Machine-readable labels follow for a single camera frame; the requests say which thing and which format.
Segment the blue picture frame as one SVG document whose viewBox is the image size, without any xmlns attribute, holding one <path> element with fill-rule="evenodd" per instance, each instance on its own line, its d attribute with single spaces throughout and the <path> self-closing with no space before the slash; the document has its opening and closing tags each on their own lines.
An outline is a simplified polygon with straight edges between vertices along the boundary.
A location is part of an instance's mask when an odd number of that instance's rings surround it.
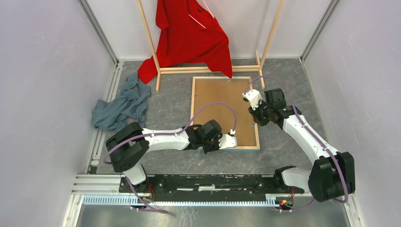
<svg viewBox="0 0 401 227">
<path fill-rule="evenodd" d="M 250 104 L 243 100 L 243 92 L 252 89 L 249 85 L 252 77 L 222 77 L 197 76 L 192 79 L 191 117 L 193 117 L 203 106 L 213 102 L 214 104 L 202 110 L 192 122 L 193 124 L 204 125 L 209 120 L 216 120 L 222 128 L 223 134 L 229 134 L 235 123 L 234 116 L 237 116 L 235 137 L 237 146 L 227 150 L 258 151 L 260 150 L 260 139 L 258 125 L 253 121 L 252 115 L 248 112 Z"/>
</svg>

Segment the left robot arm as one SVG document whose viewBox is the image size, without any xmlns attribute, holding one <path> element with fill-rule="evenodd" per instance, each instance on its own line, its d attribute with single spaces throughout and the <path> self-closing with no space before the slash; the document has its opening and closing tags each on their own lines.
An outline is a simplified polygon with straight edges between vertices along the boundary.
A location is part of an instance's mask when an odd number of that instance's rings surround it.
<svg viewBox="0 0 401 227">
<path fill-rule="evenodd" d="M 215 120 L 205 124 L 194 124 L 176 130 L 149 130 L 139 123 L 130 123 L 111 138 L 105 145 L 107 154 L 103 162 L 111 165 L 116 173 L 122 173 L 130 181 L 136 192 L 148 188 L 148 177 L 140 164 L 142 157 L 157 150 L 195 150 L 205 152 L 220 150 L 219 139 L 223 137 L 222 128 Z"/>
</svg>

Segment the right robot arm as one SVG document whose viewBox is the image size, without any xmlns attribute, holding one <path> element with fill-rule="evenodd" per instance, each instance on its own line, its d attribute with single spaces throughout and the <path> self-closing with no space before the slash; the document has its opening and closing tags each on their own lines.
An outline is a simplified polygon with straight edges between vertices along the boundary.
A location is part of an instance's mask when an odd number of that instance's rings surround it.
<svg viewBox="0 0 401 227">
<path fill-rule="evenodd" d="M 282 89 L 245 91 L 243 99 L 259 126 L 272 122 L 287 133 L 304 151 L 312 163 L 311 170 L 296 166 L 279 168 L 274 173 L 273 187 L 279 193 L 291 187 L 310 192 L 318 202 L 337 200 L 346 203 L 355 192 L 355 163 L 349 152 L 340 152 L 326 142 L 306 121 L 295 105 L 287 105 Z"/>
</svg>

